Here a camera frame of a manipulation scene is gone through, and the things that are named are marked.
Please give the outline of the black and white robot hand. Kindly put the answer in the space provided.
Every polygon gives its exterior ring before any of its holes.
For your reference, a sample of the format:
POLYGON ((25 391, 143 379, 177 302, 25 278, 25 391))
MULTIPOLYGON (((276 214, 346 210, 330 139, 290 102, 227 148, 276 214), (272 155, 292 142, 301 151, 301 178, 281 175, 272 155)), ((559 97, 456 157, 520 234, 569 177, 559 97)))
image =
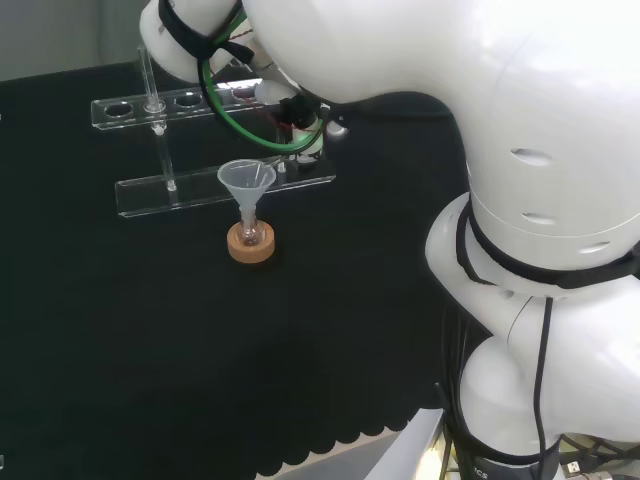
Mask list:
MULTIPOLYGON (((272 80, 262 80, 255 87, 255 99, 260 104, 269 106, 267 119, 276 127, 278 143, 307 143, 320 128, 316 105, 288 86, 272 80)), ((345 126, 330 121, 312 146, 301 153, 289 154, 288 158, 300 165, 310 165, 322 156, 325 136, 341 140, 347 133, 345 126)))

